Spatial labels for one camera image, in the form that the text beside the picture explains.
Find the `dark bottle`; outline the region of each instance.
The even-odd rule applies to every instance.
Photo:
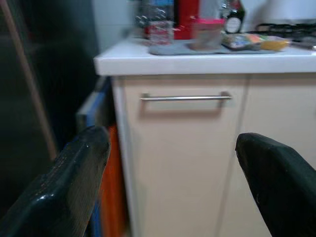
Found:
[[[226,18],[226,23],[224,26],[225,32],[227,34],[240,33],[244,17],[245,10],[240,0],[232,0],[231,11]]]

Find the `orange object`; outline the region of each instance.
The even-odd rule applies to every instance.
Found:
[[[127,228],[127,208],[117,126],[111,126],[109,132],[111,154],[100,189],[100,216],[104,236],[122,237]]]

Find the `dark refrigerator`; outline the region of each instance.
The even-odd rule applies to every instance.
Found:
[[[0,0],[0,218],[76,134],[98,53],[91,0]]]

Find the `cabinet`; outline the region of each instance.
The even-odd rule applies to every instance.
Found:
[[[241,130],[293,147],[316,168],[316,74],[253,75]],[[220,237],[271,236],[258,213],[236,158]]]
[[[245,96],[245,75],[123,77],[141,237],[215,236]],[[144,102],[229,92],[232,100]]]

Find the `white countertop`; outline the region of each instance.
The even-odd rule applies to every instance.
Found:
[[[166,75],[316,72],[316,51],[288,47],[274,54],[156,56],[143,39],[127,39],[94,58],[97,74]]]

